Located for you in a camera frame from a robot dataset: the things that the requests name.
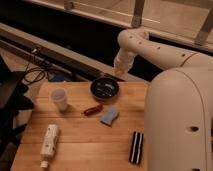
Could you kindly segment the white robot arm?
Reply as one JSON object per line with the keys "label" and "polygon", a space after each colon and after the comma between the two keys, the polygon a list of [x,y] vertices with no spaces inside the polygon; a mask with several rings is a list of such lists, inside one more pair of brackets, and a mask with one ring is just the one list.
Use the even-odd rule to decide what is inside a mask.
{"label": "white robot arm", "polygon": [[162,72],[144,107],[148,171],[213,171],[213,57],[153,42],[142,28],[119,33],[118,77],[142,56]]}

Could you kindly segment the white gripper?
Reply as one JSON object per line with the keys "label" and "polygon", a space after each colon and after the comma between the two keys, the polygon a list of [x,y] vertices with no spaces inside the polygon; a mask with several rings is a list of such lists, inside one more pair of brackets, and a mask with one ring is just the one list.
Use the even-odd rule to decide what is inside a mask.
{"label": "white gripper", "polygon": [[120,49],[114,59],[114,74],[123,76],[132,68],[135,54],[124,49]]}

